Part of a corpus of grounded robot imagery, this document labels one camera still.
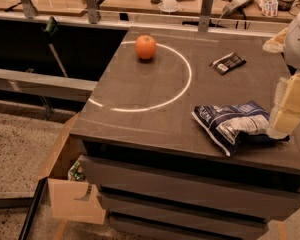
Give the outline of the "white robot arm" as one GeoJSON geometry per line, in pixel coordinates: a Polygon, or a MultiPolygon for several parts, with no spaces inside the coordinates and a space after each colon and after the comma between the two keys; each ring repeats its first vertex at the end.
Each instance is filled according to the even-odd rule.
{"type": "Polygon", "coordinates": [[[273,139],[285,138],[300,125],[300,12],[287,29],[284,59],[296,72],[277,84],[267,129],[267,135],[273,139]]]}

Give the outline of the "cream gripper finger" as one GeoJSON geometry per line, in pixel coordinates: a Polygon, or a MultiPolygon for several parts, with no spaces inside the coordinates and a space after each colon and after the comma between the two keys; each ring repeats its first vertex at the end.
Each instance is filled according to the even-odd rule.
{"type": "Polygon", "coordinates": [[[284,50],[285,37],[287,33],[287,28],[284,28],[278,32],[275,36],[270,38],[263,45],[263,50],[270,53],[279,53],[284,50]]]}
{"type": "Polygon", "coordinates": [[[267,134],[283,139],[300,125],[300,70],[289,79],[281,77],[276,86],[274,107],[270,113],[267,134]]]}

